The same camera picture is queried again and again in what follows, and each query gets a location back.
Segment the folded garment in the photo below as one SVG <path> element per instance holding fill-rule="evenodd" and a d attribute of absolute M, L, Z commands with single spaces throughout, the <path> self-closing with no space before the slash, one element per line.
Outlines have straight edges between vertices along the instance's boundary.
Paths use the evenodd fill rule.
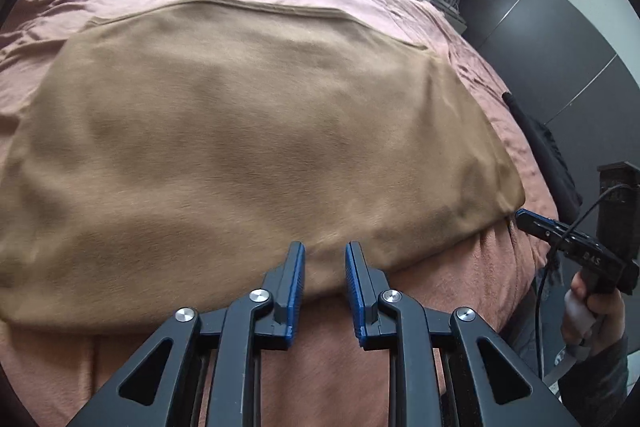
<path fill-rule="evenodd" d="M 529 142 L 533 157 L 558 208 L 558 219 L 563 223 L 571 224 L 580 213 L 582 196 L 575 188 L 574 179 L 562 158 L 554 136 L 549 127 L 526 114 L 510 92 L 505 92 L 502 99 Z"/>
<path fill-rule="evenodd" d="M 308 296 L 343 249 L 394 270 L 524 202 L 451 67 L 335 9 L 185 0 L 89 24 L 56 57 L 0 182 L 0 312 L 157 324 L 228 305 L 291 240 Z"/>

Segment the pink blanket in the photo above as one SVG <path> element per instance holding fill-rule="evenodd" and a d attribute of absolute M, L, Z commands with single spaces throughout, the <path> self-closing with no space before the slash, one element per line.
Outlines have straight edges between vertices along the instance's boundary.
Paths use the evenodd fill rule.
<path fill-rule="evenodd" d="M 31 96 L 66 38 L 91 17 L 112 18 L 174 0 L 20 0 L 0 34 L 0 162 Z M 556 209 L 529 145 L 502 102 L 506 86 L 429 4 L 416 0 L 255 0 L 342 9 L 380 31 L 446 57 L 515 163 L 526 207 Z M 476 309 L 499 330 L 544 263 L 545 247 L 507 221 L 390 276 L 423 305 Z M 144 336 L 72 336 L 0 324 L 0 363 L 41 427 L 63 426 Z M 265 426 L 386 425 L 388 359 L 364 353 L 342 297 L 306 305 L 292 351 L 263 358 Z"/>

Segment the metal screw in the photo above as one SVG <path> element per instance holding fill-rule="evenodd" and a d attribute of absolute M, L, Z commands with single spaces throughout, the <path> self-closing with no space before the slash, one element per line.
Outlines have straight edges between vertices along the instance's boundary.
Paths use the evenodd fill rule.
<path fill-rule="evenodd" d="M 249 298 L 253 302 L 265 302 L 269 298 L 269 292 L 267 290 L 263 290 L 262 288 L 258 288 L 257 290 L 249 293 Z"/>
<path fill-rule="evenodd" d="M 189 322 L 195 316 L 196 312 L 191 308 L 180 308 L 174 315 L 178 322 Z"/>
<path fill-rule="evenodd" d="M 456 310 L 456 315 L 461 321 L 471 322 L 474 318 L 476 318 L 476 312 L 471 308 L 458 308 Z"/>
<path fill-rule="evenodd" d="M 382 294 L 382 298 L 386 302 L 398 302 L 402 298 L 402 294 L 398 290 L 387 290 Z"/>

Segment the dark clothing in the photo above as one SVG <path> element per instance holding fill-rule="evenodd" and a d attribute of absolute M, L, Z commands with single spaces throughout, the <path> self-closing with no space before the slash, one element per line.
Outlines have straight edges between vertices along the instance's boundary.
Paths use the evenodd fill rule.
<path fill-rule="evenodd" d="M 624 402 L 627 347 L 625 335 L 558 381 L 562 403 L 582 427 L 606 426 Z"/>
<path fill-rule="evenodd" d="M 574 179 L 569 174 L 551 131 L 526 114 L 510 92 L 504 93 L 502 99 L 529 142 L 533 157 L 558 209 L 558 219 L 567 224 L 574 222 L 580 212 L 582 197 L 575 188 Z"/>

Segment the black cable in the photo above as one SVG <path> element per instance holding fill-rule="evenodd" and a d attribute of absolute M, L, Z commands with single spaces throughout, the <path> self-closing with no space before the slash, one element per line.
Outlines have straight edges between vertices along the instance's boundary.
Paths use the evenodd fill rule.
<path fill-rule="evenodd" d="M 591 214 L 591 212 L 593 211 L 594 208 L 596 208 L 596 206 L 598 206 L 602 200 L 604 198 L 606 198 L 607 196 L 610 195 L 610 193 L 612 193 L 614 190 L 618 190 L 619 188 L 630 188 L 631 190 L 635 190 L 636 187 L 632 187 L 631 185 L 627 185 L 626 183 L 619 183 L 618 185 L 613 185 L 612 187 L 609 187 L 607 190 L 605 190 L 600 197 L 596 200 L 595 203 L 593 203 L 588 210 L 582 214 L 580 217 L 578 217 L 578 219 L 576 219 L 570 226 L 568 229 L 566 229 L 566 231 L 560 236 L 560 239 L 558 239 L 558 241 L 556 242 L 555 245 L 553 245 L 550 249 L 549 252 L 546 254 L 546 264 L 545 264 L 545 269 L 542 272 L 542 279 L 540 280 L 540 285 L 538 286 L 538 291 L 536 294 L 536 310 L 535 310 L 535 321 L 536 321 L 536 359 L 538 361 L 538 378 L 540 378 L 540 380 L 542 380 L 543 374 L 542 374 L 542 348 L 540 346 L 540 302 L 542 301 L 542 290 L 545 287 L 545 282 L 546 282 L 546 277 L 549 274 L 549 270 L 551 267 L 551 264 L 553 263 L 556 254 L 558 253 L 558 248 L 562 245 L 562 242 L 569 237 L 569 235 L 576 229 L 576 227 L 578 225 L 580 225 L 581 222 L 584 221 L 584 219 Z"/>

